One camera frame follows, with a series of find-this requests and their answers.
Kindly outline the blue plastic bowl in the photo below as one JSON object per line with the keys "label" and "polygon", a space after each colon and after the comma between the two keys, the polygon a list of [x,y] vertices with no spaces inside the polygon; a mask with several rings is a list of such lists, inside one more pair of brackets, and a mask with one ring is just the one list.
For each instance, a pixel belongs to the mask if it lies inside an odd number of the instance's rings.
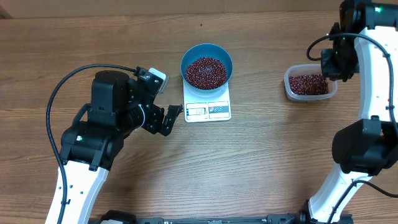
{"label": "blue plastic bowl", "polygon": [[233,60],[227,51],[223,49],[222,47],[215,45],[215,44],[199,44],[194,47],[192,47],[190,50],[188,50],[185,55],[182,58],[182,61],[180,63],[180,71],[183,77],[183,80],[186,81],[185,79],[185,71],[187,67],[194,62],[196,59],[200,57],[212,57],[212,58],[217,58],[219,59],[223,65],[226,67],[227,71],[227,79],[226,82],[223,84],[225,85],[226,83],[229,82],[229,80],[232,77],[233,74]]}

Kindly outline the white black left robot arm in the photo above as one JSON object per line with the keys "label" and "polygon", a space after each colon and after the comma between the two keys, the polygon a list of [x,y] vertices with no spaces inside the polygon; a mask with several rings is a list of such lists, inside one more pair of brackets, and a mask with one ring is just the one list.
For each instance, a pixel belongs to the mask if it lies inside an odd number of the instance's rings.
{"label": "white black left robot arm", "polygon": [[81,107],[61,137],[60,165],[46,223],[89,223],[100,189],[124,140],[137,128],[168,136],[182,105],[167,110],[154,104],[168,76],[137,67],[134,76],[97,72],[91,101]]}

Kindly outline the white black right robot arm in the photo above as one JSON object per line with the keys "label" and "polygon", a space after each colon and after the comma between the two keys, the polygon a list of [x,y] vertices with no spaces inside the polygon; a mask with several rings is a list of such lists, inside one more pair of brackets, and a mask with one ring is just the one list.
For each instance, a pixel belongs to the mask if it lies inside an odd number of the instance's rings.
{"label": "white black right robot arm", "polygon": [[334,166],[297,223],[351,223],[344,207],[362,185],[397,162],[397,6],[345,0],[319,58],[330,80],[360,77],[358,120],[332,142]]}

